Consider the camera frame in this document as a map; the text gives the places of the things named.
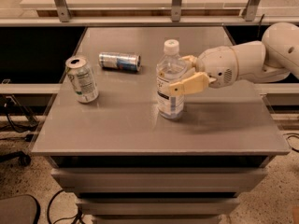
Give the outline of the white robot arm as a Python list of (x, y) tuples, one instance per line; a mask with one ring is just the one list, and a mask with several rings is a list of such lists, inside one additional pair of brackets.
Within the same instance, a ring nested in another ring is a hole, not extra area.
[(238, 80), (267, 83), (288, 75), (299, 78), (299, 27), (275, 23), (265, 30), (260, 41), (220, 46), (184, 60), (187, 73), (165, 88), (172, 96), (231, 86)]

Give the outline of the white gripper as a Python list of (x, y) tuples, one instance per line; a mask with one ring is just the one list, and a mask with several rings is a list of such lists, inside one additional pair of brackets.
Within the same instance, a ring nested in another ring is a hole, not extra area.
[(232, 85), (237, 78), (238, 63), (235, 52), (230, 47), (207, 49), (198, 58), (187, 55), (182, 60), (187, 70), (196, 72), (181, 81), (171, 83), (168, 87), (171, 96), (194, 94), (211, 88)]

